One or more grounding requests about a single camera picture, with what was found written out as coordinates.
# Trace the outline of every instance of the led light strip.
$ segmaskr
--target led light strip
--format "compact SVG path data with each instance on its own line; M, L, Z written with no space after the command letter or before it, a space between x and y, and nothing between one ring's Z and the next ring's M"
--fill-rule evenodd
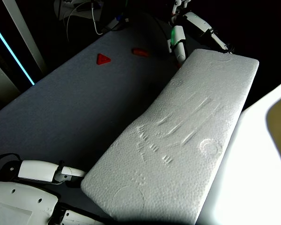
M9 50L10 54L13 56L13 58L15 59L15 61L18 63L19 67L21 68L21 70L23 71L23 73L27 76L28 80L31 82L32 85L34 85L33 80L31 79L31 77L28 75L28 73L26 72L26 70L24 69L24 67L22 66L22 64L20 63L20 61L18 60L18 58L16 57L16 55L14 54L13 50L11 50L11 48L9 47L8 43L6 42L6 40L4 39L4 37L2 36L2 34L0 33L0 39L1 41L4 43L5 47Z

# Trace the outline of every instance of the circular imprint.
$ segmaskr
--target circular imprint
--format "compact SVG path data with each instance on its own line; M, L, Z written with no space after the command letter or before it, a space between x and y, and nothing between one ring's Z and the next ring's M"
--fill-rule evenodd
M183 82L182 82L182 80L180 80L180 79L172 79L172 80L170 81L170 84L171 84L172 86L174 86L174 87L179 87L182 83L183 83Z
M232 54L229 53L215 53L214 59L218 62L228 62L232 58Z
M200 143L200 151L204 155L214 156L222 153L222 147L216 139L204 139Z
M122 187L112 199L111 213L117 220L137 218L145 205L144 194L136 187Z

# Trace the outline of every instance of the white styrofoam sheet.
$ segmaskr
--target white styrofoam sheet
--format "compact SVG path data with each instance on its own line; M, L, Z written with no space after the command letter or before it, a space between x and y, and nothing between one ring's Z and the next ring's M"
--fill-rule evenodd
M83 192L117 220L194 224L258 64L195 50L89 171Z

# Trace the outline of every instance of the red object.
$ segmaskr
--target red object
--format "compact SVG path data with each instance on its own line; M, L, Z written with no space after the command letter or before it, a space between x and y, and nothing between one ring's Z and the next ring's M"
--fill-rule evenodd
M141 48L133 48L132 49L132 53L134 55L139 55L139 56L143 56L143 57L149 57L149 52L146 50L143 50Z
M108 58L105 55L98 54L98 58L97 58L97 64L98 65L101 65L101 64L104 64L104 63L107 63L107 62L111 62L111 59Z

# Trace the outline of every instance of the red triangle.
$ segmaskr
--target red triangle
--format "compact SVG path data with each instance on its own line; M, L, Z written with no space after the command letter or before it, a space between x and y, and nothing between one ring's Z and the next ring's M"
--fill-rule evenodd
M104 63L107 63L107 62L110 62L111 59L108 58L107 56L105 55L102 55L102 54L98 54L98 58L97 58L97 64L98 65L101 65L101 64L104 64Z

